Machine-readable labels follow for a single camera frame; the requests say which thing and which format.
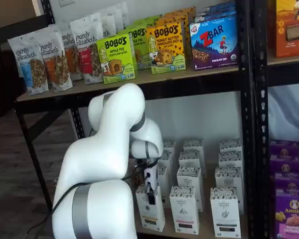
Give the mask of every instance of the black shelf frame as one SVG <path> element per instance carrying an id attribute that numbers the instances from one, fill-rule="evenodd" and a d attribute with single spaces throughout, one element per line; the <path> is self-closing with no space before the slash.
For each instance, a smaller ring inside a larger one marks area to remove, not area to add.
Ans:
<path id="1" fill-rule="evenodd" d="M 44 15 L 24 22 L 16 23 L 3 29 L 0 28 L 0 44 L 9 38 L 28 33 L 51 23 L 54 23 L 49 0 L 41 0 Z M 257 136 L 256 135 L 256 96 L 253 74 L 254 50 L 251 38 L 250 0 L 236 0 L 238 44 L 240 49 L 239 70 L 215 75 L 193 77 L 179 80 L 166 80 L 157 83 L 141 84 L 147 100 L 163 99 L 181 96 L 193 96 L 228 91 L 240 91 L 241 119 L 243 132 L 244 160 L 245 160 L 245 185 L 248 214 L 248 232 L 250 239 L 262 238 L 259 218 L 258 198 L 258 165 L 256 161 Z M 88 106 L 89 101 L 104 92 L 114 90 L 83 92 L 62 95 L 51 98 L 42 98 L 29 101 L 14 101 L 15 111 L 27 143 L 30 156 L 36 170 L 38 180 L 46 200 L 48 210 L 52 210 L 52 202 L 40 168 L 32 142 L 47 127 L 49 127 L 66 109 L 71 109 L 76 132 L 79 138 L 84 138 L 84 131 L 80 120 L 78 108 Z M 24 114 L 48 112 L 31 128 L 27 128 Z"/>

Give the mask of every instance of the cookie image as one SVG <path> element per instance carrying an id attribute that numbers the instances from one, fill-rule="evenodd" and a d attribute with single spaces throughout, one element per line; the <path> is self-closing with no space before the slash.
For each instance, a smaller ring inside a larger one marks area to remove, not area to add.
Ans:
<path id="1" fill-rule="evenodd" d="M 290 171 L 290 166 L 288 164 L 284 164 L 282 167 L 281 167 L 281 170 L 283 172 L 289 172 Z"/>
<path id="2" fill-rule="evenodd" d="M 118 59 L 109 61 L 109 68 L 113 75 L 120 74 L 122 72 L 122 61 Z"/>

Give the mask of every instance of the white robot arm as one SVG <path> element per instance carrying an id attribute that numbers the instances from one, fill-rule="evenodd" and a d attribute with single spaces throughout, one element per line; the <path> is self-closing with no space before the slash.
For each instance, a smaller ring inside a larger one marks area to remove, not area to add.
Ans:
<path id="1" fill-rule="evenodd" d="M 77 183 L 92 183 L 72 190 L 52 216 L 56 239 L 135 239 L 133 198 L 120 179 L 126 174 L 130 135 L 135 158 L 158 158 L 162 138 L 158 126 L 144 114 L 145 99 L 135 84 L 95 97 L 89 120 L 97 134 L 74 142 L 67 150 L 53 206 Z M 156 189 L 156 170 L 146 183 Z"/>

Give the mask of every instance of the floor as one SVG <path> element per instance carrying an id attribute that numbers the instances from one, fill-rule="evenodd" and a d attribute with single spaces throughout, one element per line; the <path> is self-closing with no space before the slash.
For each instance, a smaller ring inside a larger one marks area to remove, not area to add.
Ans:
<path id="1" fill-rule="evenodd" d="M 27 115 L 28 126 L 43 114 Z M 58 176 L 63 155 L 75 140 L 66 111 L 35 141 L 42 172 L 53 198 L 53 180 Z M 0 118 L 0 239 L 23 239 L 29 227 L 46 215 L 46 205 L 14 111 Z M 52 239 L 47 225 L 39 239 Z"/>

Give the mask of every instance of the purely elizabeth granola bag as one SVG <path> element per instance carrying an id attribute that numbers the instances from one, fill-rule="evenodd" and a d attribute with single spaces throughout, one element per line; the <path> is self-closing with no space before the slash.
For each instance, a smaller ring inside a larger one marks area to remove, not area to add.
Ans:
<path id="1" fill-rule="evenodd" d="M 8 42 L 20 67 L 29 95 L 48 90 L 43 58 L 40 48 L 33 40 L 33 32 L 9 39 Z"/>
<path id="2" fill-rule="evenodd" d="M 100 14 L 92 14 L 70 23 L 75 44 L 80 55 L 85 83 L 103 81 L 102 68 L 96 41 L 103 38 Z"/>
<path id="3" fill-rule="evenodd" d="M 54 91 L 66 91 L 73 87 L 66 61 L 61 31 L 52 25 L 35 32 L 35 40 Z"/>

